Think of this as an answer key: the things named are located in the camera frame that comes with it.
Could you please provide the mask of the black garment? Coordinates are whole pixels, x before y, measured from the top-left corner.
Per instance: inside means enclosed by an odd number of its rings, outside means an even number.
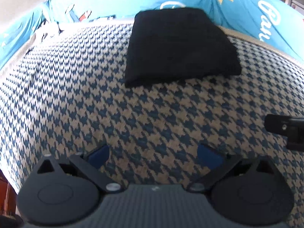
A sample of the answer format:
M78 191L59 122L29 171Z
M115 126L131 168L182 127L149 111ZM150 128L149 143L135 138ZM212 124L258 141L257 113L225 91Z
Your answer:
M135 15L125 69L127 88L205 76L238 76L237 49L201 9Z

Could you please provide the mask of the houndstooth sofa seat cover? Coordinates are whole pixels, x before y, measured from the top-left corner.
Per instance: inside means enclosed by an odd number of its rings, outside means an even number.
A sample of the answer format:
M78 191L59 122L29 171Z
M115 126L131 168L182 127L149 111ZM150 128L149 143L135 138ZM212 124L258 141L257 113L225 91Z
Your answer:
M295 195L289 225L303 227L303 153L264 128L267 114L303 117L303 64L225 30L242 72L128 89L132 22L77 26L26 48L1 71L1 171L19 191L46 154L108 144L101 171L121 184L188 184L206 174L197 146L271 157Z

